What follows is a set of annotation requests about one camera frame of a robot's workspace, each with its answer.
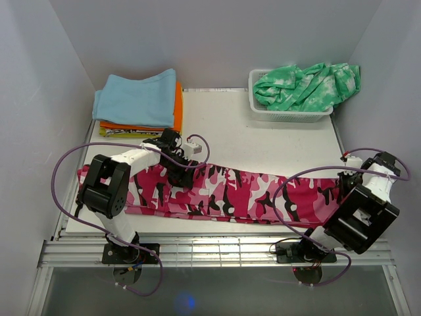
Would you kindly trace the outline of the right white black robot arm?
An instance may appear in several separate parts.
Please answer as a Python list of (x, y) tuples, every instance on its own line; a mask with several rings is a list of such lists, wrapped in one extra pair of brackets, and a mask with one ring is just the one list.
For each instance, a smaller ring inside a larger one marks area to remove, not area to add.
[(303, 261), (323, 261), (329, 250), (341, 247), (357, 254), (364, 253), (399, 216), (391, 203), (390, 191), (401, 170), (397, 158), (380, 151), (372, 158), (345, 155), (346, 167), (339, 173), (339, 207), (328, 220), (315, 229), (308, 229), (296, 246)]

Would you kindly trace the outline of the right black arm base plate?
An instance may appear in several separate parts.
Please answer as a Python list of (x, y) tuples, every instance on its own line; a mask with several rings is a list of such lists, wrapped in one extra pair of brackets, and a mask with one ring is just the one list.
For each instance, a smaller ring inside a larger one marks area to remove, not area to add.
[(324, 252), (304, 242), (278, 242), (275, 245), (277, 263), (335, 263), (335, 254)]

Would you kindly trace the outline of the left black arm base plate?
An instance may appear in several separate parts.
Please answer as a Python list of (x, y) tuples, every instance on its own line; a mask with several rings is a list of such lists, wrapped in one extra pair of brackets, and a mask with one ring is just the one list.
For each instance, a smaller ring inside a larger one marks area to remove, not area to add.
[(137, 251), (132, 250), (133, 253), (133, 259), (123, 259), (121, 255), (118, 254), (117, 251), (114, 250), (114, 248), (110, 244), (106, 244), (103, 249), (102, 264), (109, 264), (109, 265), (134, 265), (136, 263), (140, 263), (141, 261), (144, 264), (157, 264), (158, 260), (157, 258), (149, 253), (148, 251)]

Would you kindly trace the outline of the pink camouflage trousers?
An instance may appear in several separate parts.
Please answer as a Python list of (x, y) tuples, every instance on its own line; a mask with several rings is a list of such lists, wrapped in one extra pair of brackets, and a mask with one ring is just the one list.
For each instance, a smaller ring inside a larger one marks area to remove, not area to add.
[(208, 164), (194, 169), (193, 187), (172, 186), (162, 167), (132, 177), (125, 213), (188, 220), (315, 228), (339, 207), (339, 180), (253, 173)]

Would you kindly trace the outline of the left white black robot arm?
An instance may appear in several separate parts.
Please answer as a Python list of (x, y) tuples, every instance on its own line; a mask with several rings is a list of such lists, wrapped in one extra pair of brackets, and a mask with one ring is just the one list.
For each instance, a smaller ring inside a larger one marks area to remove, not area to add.
[(132, 263), (139, 257), (138, 234), (124, 211), (130, 179), (151, 167), (162, 167), (171, 185), (191, 188), (199, 164), (192, 157), (200, 152), (201, 145), (190, 140), (183, 143), (179, 133), (167, 128), (160, 137), (146, 139), (129, 151), (93, 158), (78, 202), (95, 213), (107, 231), (108, 243), (123, 262)]

